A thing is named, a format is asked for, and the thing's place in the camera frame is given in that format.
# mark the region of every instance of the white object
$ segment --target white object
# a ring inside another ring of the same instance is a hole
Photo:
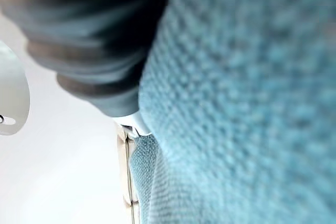
[[[0,40],[0,135],[13,135],[26,123],[29,87],[20,60]]]

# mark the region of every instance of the blue knit sweater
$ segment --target blue knit sweater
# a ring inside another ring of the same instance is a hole
[[[335,0],[170,0],[131,170],[146,223],[336,223]]]

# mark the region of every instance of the blue towel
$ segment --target blue towel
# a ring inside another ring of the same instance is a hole
[[[335,0],[170,0],[131,170],[146,223],[336,223]]]

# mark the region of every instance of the dark gray sleeve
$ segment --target dark gray sleeve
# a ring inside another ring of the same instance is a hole
[[[138,83],[166,0],[2,0],[28,52],[103,113],[136,112]]]

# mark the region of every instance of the white wall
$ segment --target white wall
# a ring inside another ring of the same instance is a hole
[[[112,120],[62,91],[2,16],[0,39],[24,63],[31,93],[25,127],[0,136],[0,223],[124,223]]]

